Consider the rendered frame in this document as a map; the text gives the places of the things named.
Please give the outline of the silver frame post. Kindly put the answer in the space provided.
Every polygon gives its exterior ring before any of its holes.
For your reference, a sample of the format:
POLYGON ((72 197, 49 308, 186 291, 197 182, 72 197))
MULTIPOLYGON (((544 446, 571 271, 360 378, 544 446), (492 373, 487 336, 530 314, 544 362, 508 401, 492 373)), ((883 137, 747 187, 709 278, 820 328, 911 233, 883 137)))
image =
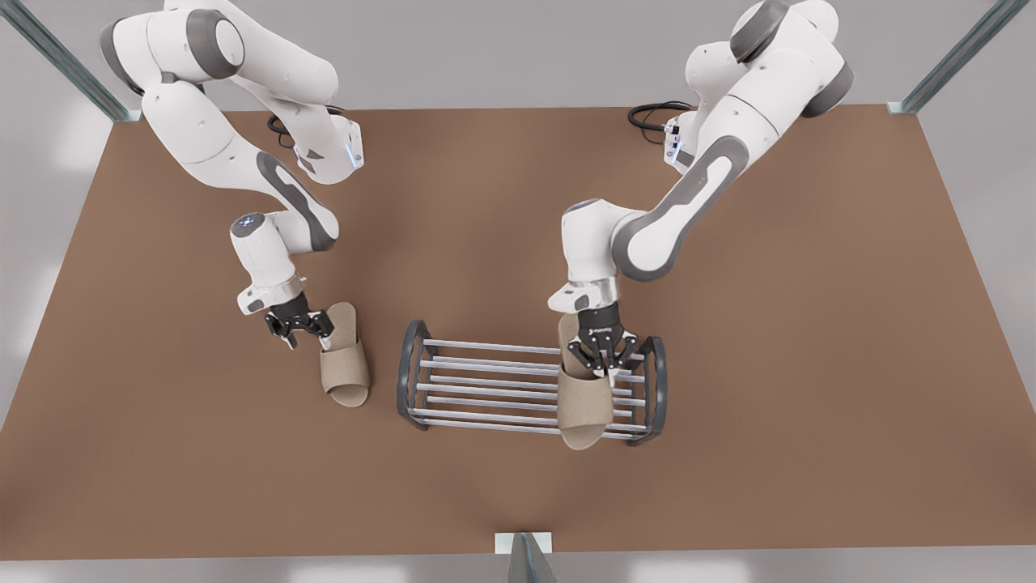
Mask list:
POLYGON ((136 123, 139 110, 126 109, 21 0, 0 0, 0 16, 114 123, 136 123))
POLYGON ((1020 14, 1030 1, 996 0, 991 7, 977 19, 965 36, 906 93, 902 100, 885 104, 889 114, 918 114, 922 107, 930 103, 955 74, 963 69, 966 63, 970 62, 985 45, 992 40, 996 34, 1004 29, 1007 23, 1013 21, 1015 16, 1020 14))
POLYGON ((495 534, 495 554, 508 554, 507 583, 558 583, 547 560, 552 552, 551 532, 495 534))

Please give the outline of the beige slipper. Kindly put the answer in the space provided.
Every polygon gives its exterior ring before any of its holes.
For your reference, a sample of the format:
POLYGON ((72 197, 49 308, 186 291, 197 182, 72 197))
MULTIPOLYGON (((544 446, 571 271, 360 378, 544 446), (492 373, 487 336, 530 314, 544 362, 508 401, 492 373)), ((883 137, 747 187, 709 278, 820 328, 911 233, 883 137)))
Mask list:
POLYGON ((339 302, 326 310, 333 331, 321 340, 321 383, 323 391, 341 406, 359 407, 370 393, 371 379, 359 341, 355 307, 339 302))
POLYGON ((563 314, 558 323, 562 363, 558 372, 556 419, 566 446, 584 450, 597 442, 614 417, 612 387, 570 351, 569 343, 580 331, 575 314, 563 314))

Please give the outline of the grey metal shoe rack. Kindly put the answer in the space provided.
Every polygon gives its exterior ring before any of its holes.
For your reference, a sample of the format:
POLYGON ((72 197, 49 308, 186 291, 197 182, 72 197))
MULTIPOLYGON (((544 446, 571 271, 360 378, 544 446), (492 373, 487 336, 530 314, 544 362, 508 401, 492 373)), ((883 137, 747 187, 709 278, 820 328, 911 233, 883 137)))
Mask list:
MULTIPOLYGON (((425 321, 408 325, 396 388, 398 414, 412 427, 496 429, 562 435, 557 347, 450 341, 425 321)), ((603 438, 639 445, 661 435, 669 398, 664 344, 648 337, 620 368, 603 438)))

